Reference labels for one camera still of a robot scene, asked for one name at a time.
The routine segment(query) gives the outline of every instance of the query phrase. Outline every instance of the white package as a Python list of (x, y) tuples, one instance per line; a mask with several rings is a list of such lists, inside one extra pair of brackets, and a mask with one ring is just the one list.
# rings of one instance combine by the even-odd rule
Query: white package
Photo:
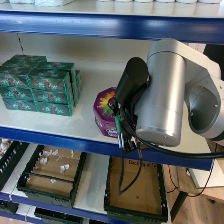
[(8, 3), (9, 0), (0, 0), (0, 3)]
[(35, 5), (38, 6), (60, 6), (66, 5), (74, 0), (35, 0)]
[(198, 1), (201, 2), (201, 3), (219, 4), (222, 0), (198, 0)]
[(141, 2), (141, 3), (147, 3), (147, 2), (153, 2), (153, 0), (135, 0), (136, 2)]
[(176, 0), (177, 2), (180, 2), (180, 3), (187, 3), (187, 4), (189, 4), (189, 3), (195, 3), (195, 2), (197, 2), (197, 0)]
[(35, 0), (9, 0), (10, 3), (12, 4), (18, 4), (18, 3), (22, 3), (22, 4), (34, 4)]
[(164, 3), (167, 3), (167, 2), (175, 2), (175, 0), (156, 0), (157, 2), (164, 2)]

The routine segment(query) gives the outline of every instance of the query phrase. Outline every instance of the tray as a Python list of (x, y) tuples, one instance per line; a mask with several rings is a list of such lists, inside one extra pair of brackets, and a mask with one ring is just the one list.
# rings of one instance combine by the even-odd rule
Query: tray
[(52, 224), (81, 224), (82, 218), (67, 215), (60, 212), (53, 212), (50, 210), (42, 209), (42, 208), (36, 208), (34, 215), (36, 217), (41, 218), (46, 223), (52, 223)]
[[(38, 161), (46, 158), (44, 153), (50, 152), (50, 150), (54, 152), (59, 150), (57, 156), (49, 155), (48, 157), (48, 161), (53, 161), (53, 163), (47, 162), (41, 165)], [(84, 167), (86, 153), (81, 153), (80, 155), (80, 152), (77, 151), (63, 150), (38, 145), (17, 183), (17, 189), (23, 191), (31, 200), (72, 208)], [(73, 159), (71, 163), (71, 157), (69, 160), (69, 156), (66, 153), (71, 155), (72, 152), (74, 152), (75, 156), (79, 153), (79, 160)], [(70, 162), (71, 169), (69, 168), (68, 171), (65, 171), (66, 175), (60, 174), (57, 169), (62, 164), (68, 162)]]
[(100, 222), (100, 221), (90, 219), (89, 224), (106, 224), (106, 222)]
[(0, 200), (0, 212), (15, 214), (19, 204)]
[[(124, 160), (125, 172), (122, 189), (135, 177), (139, 161)], [(130, 223), (162, 223), (168, 220), (162, 166), (143, 162), (137, 181), (121, 196), (117, 194), (120, 177), (120, 158), (110, 158), (104, 209), (111, 219)]]
[(11, 176), (12, 171), (23, 156), (29, 143), (14, 141), (0, 159), (0, 190)]

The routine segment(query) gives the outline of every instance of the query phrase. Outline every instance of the green box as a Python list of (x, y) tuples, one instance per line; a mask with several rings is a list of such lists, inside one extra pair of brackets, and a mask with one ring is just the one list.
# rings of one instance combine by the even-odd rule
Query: green box
[(2, 64), (2, 66), (10, 68), (35, 68), (39, 63), (40, 62), (8, 60)]
[(76, 81), (76, 72), (74, 63), (64, 62), (40, 62), (37, 66), (38, 69), (62, 70), (69, 72), (70, 82)]
[(33, 100), (2, 99), (8, 110), (37, 111)]
[(33, 100), (32, 93), (29, 89), (20, 87), (2, 87), (0, 86), (0, 94), (2, 98)]
[(73, 91), (73, 93), (76, 93), (78, 91), (78, 87), (77, 87), (76, 82), (73, 82), (71, 85), (72, 85), (72, 91)]
[(32, 68), (0, 67), (0, 86), (17, 86), (29, 88), (26, 75)]
[(33, 55), (14, 55), (10, 61), (30, 61), (30, 62), (45, 62), (47, 61), (46, 56), (33, 56)]
[(75, 109), (73, 100), (69, 104), (54, 104), (36, 101), (36, 105), (39, 112), (63, 116), (72, 116)]
[(75, 70), (75, 78), (76, 78), (76, 84), (77, 87), (79, 88), (81, 86), (81, 71), (80, 70)]
[(63, 91), (66, 94), (71, 88), (69, 73), (66, 71), (34, 69), (28, 74), (28, 82), (32, 89)]
[(77, 89), (75, 94), (73, 95), (75, 106), (77, 106), (79, 102), (80, 94), (81, 94), (81, 89)]
[(60, 104), (69, 104), (73, 101), (72, 88), (68, 89), (67, 94), (65, 92), (52, 92), (52, 91), (42, 91), (32, 89), (33, 98), (36, 101), (41, 101), (45, 103), (60, 103)]

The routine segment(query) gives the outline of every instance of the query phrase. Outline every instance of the blue shelf edge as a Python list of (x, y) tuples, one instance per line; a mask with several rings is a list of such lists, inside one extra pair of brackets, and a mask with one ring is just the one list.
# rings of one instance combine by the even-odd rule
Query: blue shelf edge
[[(118, 148), (117, 144), (109, 144), (104, 142), (96, 142), (66, 136), (58, 136), (5, 127), (0, 127), (0, 137), (40, 145), (49, 145), (52, 147), (75, 149), (87, 153), (96, 153), (113, 157), (120, 157), (120, 149)], [(136, 150), (126, 155), (125, 158), (139, 160), (138, 153)], [(211, 160), (178, 158), (174, 156), (165, 155), (154, 150), (142, 150), (142, 158), (143, 161), (147, 162), (182, 166), (207, 171), (209, 171), (211, 167)]]
[(224, 18), (0, 11), (0, 32), (224, 44)]
[(47, 209), (47, 210), (51, 210), (55, 212), (61, 212), (61, 213), (69, 214), (69, 215), (78, 216), (81, 218), (93, 219), (93, 220), (111, 223), (111, 224), (128, 224), (126, 222), (122, 222), (119, 220), (110, 219), (107, 217), (106, 214), (95, 213), (95, 212), (90, 212), (90, 211), (85, 211), (85, 210), (75, 209), (75, 208), (73, 209), (65, 208), (65, 207), (61, 207), (57, 205), (51, 205), (51, 204), (46, 204), (43, 202), (33, 201), (28, 198), (15, 196), (15, 195), (12, 195), (12, 201), (14, 203), (32, 205), (38, 208), (43, 208), (43, 209)]
[(41, 219), (35, 219), (29, 216), (26, 216), (26, 221), (29, 223), (35, 223), (35, 224), (45, 224), (46, 222), (42, 221)]
[(11, 201), (11, 200), (10, 200), (10, 196), (9, 196), (9, 194), (2, 193), (2, 192), (0, 192), (0, 200), (8, 201), (8, 202)]
[(18, 214), (11, 214), (11, 213), (6, 213), (6, 212), (0, 212), (0, 216), (10, 218), (10, 219), (17, 219), (20, 221), (26, 221), (25, 216), (18, 215)]

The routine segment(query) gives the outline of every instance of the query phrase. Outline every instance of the wire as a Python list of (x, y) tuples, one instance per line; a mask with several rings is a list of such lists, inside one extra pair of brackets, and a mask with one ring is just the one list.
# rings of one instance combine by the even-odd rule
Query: wire
[(185, 159), (217, 159), (217, 158), (224, 158), (224, 152), (215, 152), (215, 153), (183, 153), (183, 152), (175, 152), (169, 149), (164, 149), (158, 146), (155, 146), (153, 144), (151, 144), (150, 142), (144, 141), (143, 139), (141, 139), (136, 133), (135, 133), (135, 129), (132, 126), (132, 124), (129, 123), (129, 119), (127, 118), (127, 115), (125, 113), (125, 110), (123, 108), (123, 106), (120, 107), (121, 113), (124, 116), (124, 119), (127, 121), (127, 125), (130, 128), (130, 130), (132, 131), (132, 134), (134, 137), (136, 137), (140, 142), (142, 142), (143, 144), (145, 144), (146, 146), (148, 146), (151, 149), (154, 149), (155, 151), (158, 151), (160, 153), (166, 154), (166, 155), (170, 155), (170, 156), (175, 156), (175, 157), (181, 157), (181, 158), (185, 158)]
[[(205, 190), (205, 188), (207, 187), (207, 184), (208, 184), (208, 182), (209, 182), (209, 180), (210, 180), (210, 177), (211, 177), (211, 174), (212, 174), (212, 170), (213, 170), (213, 166), (214, 166), (214, 160), (212, 160), (212, 165), (211, 165), (211, 168), (210, 168), (210, 173), (209, 173), (209, 176), (208, 176), (208, 179), (207, 179), (207, 181), (206, 181), (206, 183), (205, 183), (205, 186), (203, 187), (203, 189), (201, 190), (201, 192), (199, 192), (198, 194), (196, 194), (196, 195), (187, 195), (187, 197), (191, 197), (191, 198), (195, 198), (195, 197), (198, 197), (199, 195), (201, 195), (203, 192), (204, 192), (204, 190)], [(170, 174), (170, 180), (171, 180), (171, 182), (172, 182), (172, 184), (173, 184), (173, 186), (174, 186), (174, 189), (172, 190), (172, 191), (168, 191), (167, 193), (171, 193), (171, 192), (173, 192), (173, 191), (175, 191), (175, 190), (178, 190), (179, 192), (180, 192), (180, 190), (179, 190), (179, 188), (174, 184), (174, 182), (173, 182), (173, 179), (172, 179), (172, 177), (171, 177), (171, 173), (170, 173), (170, 166), (168, 165), (168, 168), (169, 168), (169, 174)]]
[(121, 185), (123, 183), (123, 177), (124, 177), (124, 152), (123, 152), (123, 148), (121, 148), (121, 173), (120, 173), (120, 178), (118, 181), (118, 195), (123, 194), (125, 191), (127, 191), (134, 183), (135, 181), (138, 179), (139, 174), (141, 172), (142, 169), (142, 154), (141, 151), (138, 149), (138, 154), (139, 154), (139, 169), (138, 169), (138, 173), (136, 174), (135, 178), (132, 180), (132, 182), (125, 187), (123, 190), (121, 190)]

